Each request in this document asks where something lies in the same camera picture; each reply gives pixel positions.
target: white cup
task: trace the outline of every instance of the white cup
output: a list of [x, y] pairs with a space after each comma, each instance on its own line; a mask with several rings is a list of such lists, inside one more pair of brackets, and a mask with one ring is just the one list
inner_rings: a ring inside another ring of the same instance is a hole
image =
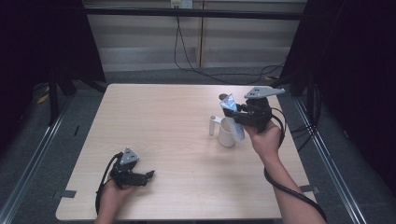
[[209, 121], [209, 134], [213, 135], [215, 132], [216, 123], [219, 124], [219, 143], [224, 147], [232, 147], [235, 145], [235, 139], [233, 139], [233, 134], [231, 133], [230, 126], [224, 118], [217, 116], [210, 116]]

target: handle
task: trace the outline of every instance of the handle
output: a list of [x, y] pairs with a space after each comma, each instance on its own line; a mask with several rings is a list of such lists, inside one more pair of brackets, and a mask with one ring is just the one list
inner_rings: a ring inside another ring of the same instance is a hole
[[213, 135], [213, 133], [215, 132], [215, 125], [216, 123], [220, 124], [221, 123], [222, 118], [218, 117], [218, 116], [210, 116], [210, 121], [209, 121], [209, 134]]

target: hand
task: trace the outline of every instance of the hand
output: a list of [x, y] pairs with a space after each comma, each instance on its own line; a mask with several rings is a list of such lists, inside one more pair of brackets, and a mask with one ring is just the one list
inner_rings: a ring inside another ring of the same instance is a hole
[[244, 126], [250, 136], [254, 150], [264, 159], [278, 157], [279, 139], [281, 131], [271, 120], [263, 133], [258, 133], [257, 128]]
[[100, 208], [95, 224], [112, 223], [128, 195], [137, 190], [137, 186], [122, 186], [120, 189], [113, 179], [109, 179], [102, 191]]

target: cable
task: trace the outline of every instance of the cable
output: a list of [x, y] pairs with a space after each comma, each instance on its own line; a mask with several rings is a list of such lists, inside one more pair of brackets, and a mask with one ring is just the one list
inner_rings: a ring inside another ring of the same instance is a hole
[[111, 163], [113, 163], [113, 161], [115, 159], [120, 158], [121, 156], [122, 156], [122, 152], [114, 155], [113, 158], [111, 158], [110, 162], [107, 164], [107, 167], [105, 169], [105, 173], [103, 174], [103, 177], [102, 177], [102, 181], [100, 182], [99, 188], [96, 191], [96, 199], [95, 199], [96, 214], [99, 214], [100, 199], [102, 198], [103, 187], [109, 181], [109, 180], [107, 180], [107, 182], [105, 183], [105, 179], [106, 179], [106, 175], [108, 173], [108, 169], [110, 168]]
[[301, 133], [300, 135], [298, 135], [298, 136], [296, 136], [296, 137], [293, 137], [293, 139], [295, 140], [295, 139], [300, 138], [300, 137], [302, 137], [302, 136], [304, 136], [304, 135], [306, 135], [306, 134], [308, 134], [308, 133], [309, 133], [309, 131], [308, 131], [307, 129], [305, 129], [305, 130], [304, 130], [304, 133]]
[[[280, 138], [279, 138], [279, 147], [280, 147], [280, 146], [282, 145], [283, 139], [284, 139], [284, 137], [285, 137], [286, 128], [287, 128], [287, 122], [286, 122], [285, 115], [283, 114], [282, 111], [280, 111], [280, 110], [277, 109], [277, 108], [272, 108], [272, 107], [271, 107], [271, 109], [280, 112], [280, 113], [282, 114], [283, 118], [285, 119], [285, 127], [283, 127], [282, 121], [281, 121], [277, 116], [273, 115], [273, 118], [276, 119], [276, 120], [279, 122], [279, 124], [280, 124], [280, 129], [281, 129], [281, 135], [280, 135]], [[288, 193], [288, 194], [290, 194], [290, 195], [292, 195], [292, 196], [294, 196], [294, 197], [296, 197], [296, 198], [302, 200], [303, 202], [308, 203], [308, 204], [310, 204], [311, 206], [313, 206], [315, 209], [318, 210], [318, 212], [320, 213], [320, 215], [321, 215], [321, 216], [323, 217], [323, 219], [327, 222], [326, 214], [323, 212], [322, 208], [321, 208], [317, 203], [315, 203], [314, 201], [312, 201], [311, 199], [309, 199], [308, 197], [306, 197], [306, 196], [303, 195], [302, 193], [299, 193], [299, 192], [297, 192], [297, 191], [295, 191], [295, 190], [289, 189], [289, 188], [287, 188], [287, 187], [285, 187], [285, 186], [283, 186], [283, 185], [277, 183], [277, 182], [268, 174], [268, 172], [267, 172], [267, 170], [266, 170], [265, 168], [264, 168], [264, 176], [265, 176], [265, 179], [266, 179], [270, 184], [272, 184], [275, 188], [280, 189], [280, 190], [282, 190], [282, 191], [284, 191], [284, 192], [286, 192], [286, 193]]]
[[[318, 86], [315, 86], [315, 88], [314, 88], [314, 97], [315, 97], [315, 100], [314, 100], [315, 113], [314, 113], [313, 120], [310, 120], [310, 124], [308, 126], [304, 127], [304, 125], [302, 125], [299, 128], [297, 128], [296, 130], [292, 131], [292, 133], [297, 133], [297, 132], [302, 132], [302, 131], [306, 131], [306, 133], [309, 133], [308, 138], [297, 149], [298, 152], [301, 152], [303, 147], [308, 143], [309, 139], [311, 139], [311, 137], [314, 135], [314, 132], [316, 132], [318, 129], [318, 122], [319, 122], [320, 115], [321, 115], [321, 104], [323, 101], [323, 97], [319, 93]], [[297, 139], [297, 138], [305, 135], [306, 133], [300, 134], [300, 135], [294, 137], [293, 139]]]
[[299, 193], [295, 190], [289, 189], [283, 185], [280, 185], [279, 183], [277, 183], [267, 172], [267, 170], [264, 168], [264, 176], [265, 179], [272, 184], [274, 187], [276, 187], [277, 189], [280, 189], [286, 193], [288, 193], [289, 195], [292, 195], [300, 200], [302, 200], [305, 203], [308, 203], [309, 205], [313, 206], [315, 209], [318, 210], [318, 212], [320, 213], [320, 215], [323, 217], [324, 221], [327, 222], [327, 218], [326, 218], [326, 214], [324, 213], [323, 209], [314, 201], [312, 201], [311, 199], [309, 199], [308, 197], [306, 197], [305, 195], [303, 195], [302, 193]]
[[[190, 68], [182, 68], [182, 67], [177, 63], [177, 60], [176, 60], [176, 57], [177, 57], [177, 42], [178, 42], [178, 36], [179, 36], [179, 35], [180, 35], [180, 39], [181, 39], [181, 42], [182, 42], [182, 45], [183, 45], [184, 54], [185, 54], [185, 56], [186, 56], [186, 59], [187, 59], [187, 62], [188, 62], [188, 64], [189, 64]], [[196, 70], [195, 68], [192, 67], [191, 62], [190, 62], [190, 59], [189, 59], [189, 57], [188, 57], [188, 55], [187, 55], [186, 46], [185, 46], [185, 44], [184, 44], [184, 39], [183, 39], [183, 34], [181, 33], [181, 29], [180, 29], [180, 20], [179, 20], [179, 17], [177, 17], [177, 34], [176, 34], [176, 43], [175, 43], [175, 49], [174, 49], [174, 61], [175, 61], [175, 65], [176, 65], [179, 69], [181, 69], [181, 70], [183, 70], [183, 71], [194, 72], [194, 73], [197, 73], [197, 74], [199, 74], [199, 75], [201, 75], [201, 76], [210, 77], [210, 78], [212, 78], [212, 79], [215, 79], [216, 81], [223, 82], [223, 83], [226, 83], [226, 84], [231, 84], [231, 85], [250, 85], [250, 84], [256, 83], [256, 82], [258, 82], [258, 81], [260, 81], [260, 80], [262, 79], [262, 76], [263, 76], [263, 75], [267, 75], [267, 74], [270, 74], [270, 73], [274, 72], [274, 71], [277, 70], [278, 68], [283, 67], [283, 64], [284, 64], [284, 63], [281, 63], [281, 64], [278, 64], [278, 65], [269, 65], [269, 66], [265, 66], [265, 67], [261, 70], [261, 72], [260, 72], [259, 74], [242, 74], [242, 73], [241, 73], [241, 74], [213, 74], [213, 75], [209, 75], [209, 74], [207, 74], [207, 73], [205, 73], [205, 72], [198, 71], [198, 70]], [[270, 71], [264, 73], [264, 70], [267, 69], [267, 68], [270, 68], [270, 67], [274, 67], [274, 69], [272, 69], [272, 70], [270, 70]], [[257, 77], [257, 78], [254, 79], [254, 80], [252, 80], [252, 81], [249, 81], [249, 82], [247, 82], [247, 83], [235, 83], [235, 82], [230, 82], [230, 81], [226, 81], [226, 80], [217, 78], [217, 76], [249, 76], [249, 77]]]

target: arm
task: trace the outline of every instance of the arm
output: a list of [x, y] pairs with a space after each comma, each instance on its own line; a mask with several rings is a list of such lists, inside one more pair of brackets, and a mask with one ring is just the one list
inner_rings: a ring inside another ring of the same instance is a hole
[[131, 186], [120, 189], [114, 180], [108, 180], [103, 188], [100, 200], [101, 206], [95, 224], [113, 223], [116, 214], [122, 207], [127, 196], [133, 193], [137, 188], [137, 186]]
[[[255, 151], [259, 154], [268, 174], [279, 184], [302, 193], [300, 188], [283, 166], [279, 155], [280, 129], [270, 121], [264, 133], [257, 133], [257, 128], [245, 127]], [[326, 223], [320, 213], [310, 204], [274, 188], [274, 193], [284, 223]]]

